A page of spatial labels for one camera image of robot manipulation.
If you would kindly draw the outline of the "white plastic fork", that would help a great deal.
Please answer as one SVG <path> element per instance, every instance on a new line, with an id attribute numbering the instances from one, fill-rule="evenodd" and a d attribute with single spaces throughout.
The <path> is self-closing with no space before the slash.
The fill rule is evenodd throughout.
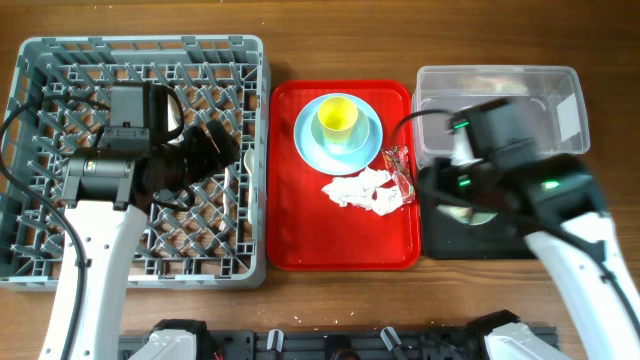
<path id="1" fill-rule="evenodd" d="M 224 181 L 223 181 L 223 217 L 219 225 L 219 230 L 221 232 L 226 232 L 227 230 L 230 229 L 231 199 L 228 195 L 230 183 L 231 183 L 231 173 L 229 168 L 226 168 L 224 171 Z"/>

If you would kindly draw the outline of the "white plastic spoon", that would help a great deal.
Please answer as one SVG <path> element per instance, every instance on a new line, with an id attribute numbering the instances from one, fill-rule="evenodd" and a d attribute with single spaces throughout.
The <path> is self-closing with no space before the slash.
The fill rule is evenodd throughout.
<path id="1" fill-rule="evenodd" d="M 243 164 L 248 176 L 247 221 L 250 224 L 253 224 L 254 169 L 255 169 L 255 151 L 253 148 L 247 149 L 243 158 Z"/>

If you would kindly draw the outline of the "white tissue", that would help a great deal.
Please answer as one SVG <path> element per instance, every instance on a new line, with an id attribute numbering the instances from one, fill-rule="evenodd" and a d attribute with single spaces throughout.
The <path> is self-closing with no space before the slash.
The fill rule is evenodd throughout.
<path id="1" fill-rule="evenodd" d="M 404 204 L 397 185 L 384 187 L 390 181 L 391 175 L 387 170 L 366 167 L 357 176 L 334 177 L 321 191 L 340 207 L 353 205 L 385 216 Z"/>

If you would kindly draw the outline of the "red snack wrapper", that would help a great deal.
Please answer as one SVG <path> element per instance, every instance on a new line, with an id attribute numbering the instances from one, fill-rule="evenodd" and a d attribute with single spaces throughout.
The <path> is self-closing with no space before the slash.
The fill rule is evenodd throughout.
<path id="1" fill-rule="evenodd" d="M 410 173 L 409 150 L 406 145 L 396 145 L 381 150 L 386 170 L 400 190 L 405 204 L 415 200 L 415 188 Z"/>

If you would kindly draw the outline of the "green bowl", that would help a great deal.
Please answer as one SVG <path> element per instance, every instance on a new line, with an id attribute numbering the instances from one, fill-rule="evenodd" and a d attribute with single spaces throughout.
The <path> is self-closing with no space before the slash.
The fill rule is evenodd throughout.
<path id="1" fill-rule="evenodd" d="M 471 226 L 479 226 L 491 222 L 496 213 L 479 212 L 469 207 L 452 205 L 438 205 L 437 210 L 459 223 Z"/>

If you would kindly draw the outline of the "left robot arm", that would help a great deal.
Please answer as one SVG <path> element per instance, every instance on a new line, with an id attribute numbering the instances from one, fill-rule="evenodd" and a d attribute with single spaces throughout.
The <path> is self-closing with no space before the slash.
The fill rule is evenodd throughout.
<path id="1" fill-rule="evenodd" d="M 113 359 L 127 280 L 154 196 L 180 191 L 239 161 L 225 129 L 166 133 L 110 126 L 72 154 L 64 184 L 70 228 L 43 359 Z"/>

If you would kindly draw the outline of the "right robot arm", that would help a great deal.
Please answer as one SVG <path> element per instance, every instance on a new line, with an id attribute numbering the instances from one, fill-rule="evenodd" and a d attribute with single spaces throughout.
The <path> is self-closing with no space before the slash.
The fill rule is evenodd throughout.
<path id="1" fill-rule="evenodd" d="M 498 219 L 543 264 L 587 355 L 639 356 L 639 293 L 618 246 L 613 218 L 584 163 L 569 154 L 543 157 L 501 98 L 447 114 L 448 131 L 470 154 L 460 165 L 431 167 L 418 191 L 426 205 L 466 210 L 459 223 Z"/>

